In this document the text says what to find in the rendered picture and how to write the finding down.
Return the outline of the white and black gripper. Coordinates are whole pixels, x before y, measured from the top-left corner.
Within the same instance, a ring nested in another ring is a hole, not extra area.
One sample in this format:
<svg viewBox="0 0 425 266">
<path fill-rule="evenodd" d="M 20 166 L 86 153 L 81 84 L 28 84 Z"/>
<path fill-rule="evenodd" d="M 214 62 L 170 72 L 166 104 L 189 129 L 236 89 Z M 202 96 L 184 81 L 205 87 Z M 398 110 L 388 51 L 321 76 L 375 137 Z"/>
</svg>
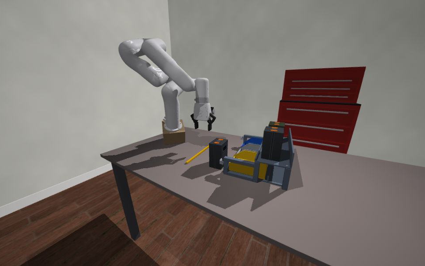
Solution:
<svg viewBox="0 0 425 266">
<path fill-rule="evenodd" d="M 212 120 L 211 120 L 212 117 Z M 212 129 L 212 123 L 215 121 L 216 117 L 211 113 L 210 103 L 195 103 L 194 104 L 194 113 L 191 115 L 192 120 L 194 121 L 195 129 L 198 128 L 198 120 L 208 122 L 208 131 Z"/>
</svg>

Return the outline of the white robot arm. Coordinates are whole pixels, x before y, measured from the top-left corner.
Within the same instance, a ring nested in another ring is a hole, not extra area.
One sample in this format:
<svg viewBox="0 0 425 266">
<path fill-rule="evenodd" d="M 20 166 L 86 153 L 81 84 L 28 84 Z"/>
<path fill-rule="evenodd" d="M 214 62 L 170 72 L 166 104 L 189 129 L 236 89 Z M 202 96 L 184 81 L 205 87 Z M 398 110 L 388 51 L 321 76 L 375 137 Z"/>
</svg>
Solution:
<svg viewBox="0 0 425 266">
<path fill-rule="evenodd" d="M 119 54 L 124 63 L 140 74 L 150 84 L 160 87 L 164 99 L 164 128 L 175 132 L 182 128 L 180 122 L 180 104 L 178 96 L 183 92 L 196 91 L 196 103 L 209 102 L 209 80 L 207 78 L 192 79 L 168 55 L 166 45 L 159 38 L 140 38 L 120 43 Z M 146 55 L 158 68 L 139 58 Z"/>
</svg>

